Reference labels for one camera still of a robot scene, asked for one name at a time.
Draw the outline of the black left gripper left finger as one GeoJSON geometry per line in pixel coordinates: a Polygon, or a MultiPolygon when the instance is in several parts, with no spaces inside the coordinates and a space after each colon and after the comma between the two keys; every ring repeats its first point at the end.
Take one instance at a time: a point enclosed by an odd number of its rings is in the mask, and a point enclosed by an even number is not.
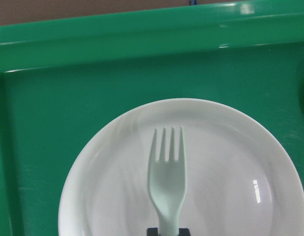
{"type": "Polygon", "coordinates": [[[160,236],[158,228],[147,228],[146,236],[160,236]]]}

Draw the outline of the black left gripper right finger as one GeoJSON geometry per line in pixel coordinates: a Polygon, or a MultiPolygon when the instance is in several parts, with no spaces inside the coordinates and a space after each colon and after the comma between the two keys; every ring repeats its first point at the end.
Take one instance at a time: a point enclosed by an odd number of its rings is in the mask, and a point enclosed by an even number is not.
{"type": "Polygon", "coordinates": [[[178,236],[191,236],[190,230],[188,228],[179,228],[178,236]]]}

